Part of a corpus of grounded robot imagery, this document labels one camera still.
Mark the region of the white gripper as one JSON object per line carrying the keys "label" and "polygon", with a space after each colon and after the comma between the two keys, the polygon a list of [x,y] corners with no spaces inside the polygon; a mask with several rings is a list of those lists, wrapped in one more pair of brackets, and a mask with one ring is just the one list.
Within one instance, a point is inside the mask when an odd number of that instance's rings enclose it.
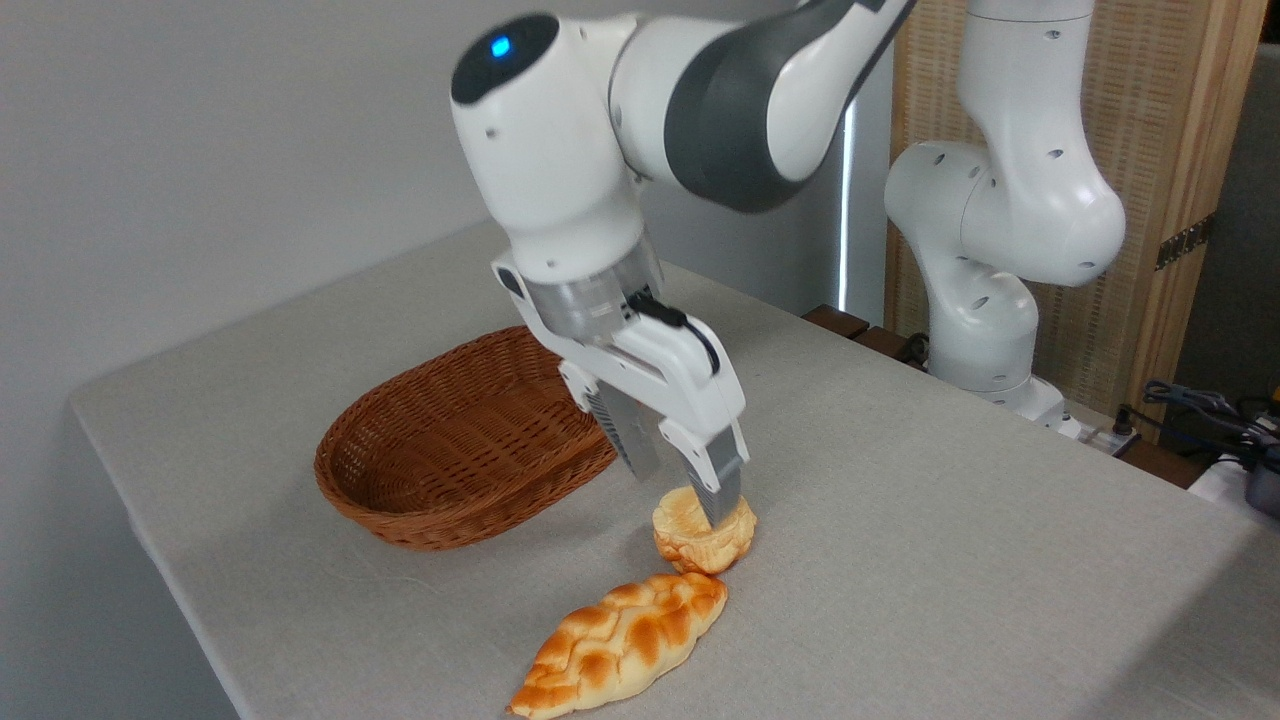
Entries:
{"label": "white gripper", "polygon": [[534,337],[559,357],[573,401],[595,418],[640,480],[660,470],[640,406],[662,418],[659,432],[681,454],[704,518],[719,528],[739,506],[749,452],[739,424],[742,388],[710,327],[694,316],[673,327],[634,314],[608,340],[571,340],[544,324],[532,304],[532,284],[517,273],[512,256],[498,256],[492,270]]}

